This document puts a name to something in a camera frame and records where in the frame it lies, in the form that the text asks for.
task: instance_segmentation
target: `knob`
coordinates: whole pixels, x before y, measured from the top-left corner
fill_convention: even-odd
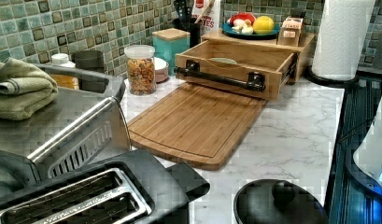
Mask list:
[[[272,187],[272,195],[275,205],[286,205],[295,198],[295,187],[288,181],[278,180]]]

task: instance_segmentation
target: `marble countertop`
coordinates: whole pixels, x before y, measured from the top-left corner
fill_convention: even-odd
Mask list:
[[[126,90],[120,102],[126,120],[157,103],[181,83],[170,77],[146,96],[134,96]],[[279,99],[266,105],[222,169],[195,169],[211,188],[190,204],[191,223],[236,223],[235,194],[258,179],[288,180],[324,204],[343,95],[344,90],[321,87],[304,78],[285,86]],[[158,160],[165,167],[173,164]]]

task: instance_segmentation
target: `towel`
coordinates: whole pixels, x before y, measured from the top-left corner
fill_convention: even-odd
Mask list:
[[[0,119],[28,119],[57,94],[57,83],[36,66],[12,58],[0,63]]]

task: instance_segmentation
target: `wooden cutting board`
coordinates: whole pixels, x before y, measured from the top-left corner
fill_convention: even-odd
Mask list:
[[[164,159],[218,170],[266,100],[183,83],[129,122],[133,146]]]

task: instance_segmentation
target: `drawer handle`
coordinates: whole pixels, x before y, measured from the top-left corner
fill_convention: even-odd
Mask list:
[[[247,82],[245,82],[233,78],[219,77],[208,73],[200,72],[199,63],[192,60],[187,60],[186,68],[176,66],[174,68],[174,72],[184,77],[198,77],[222,84],[244,88],[249,91],[264,91],[266,89],[266,86],[264,85],[265,77],[264,75],[258,72],[248,73],[248,80]]]

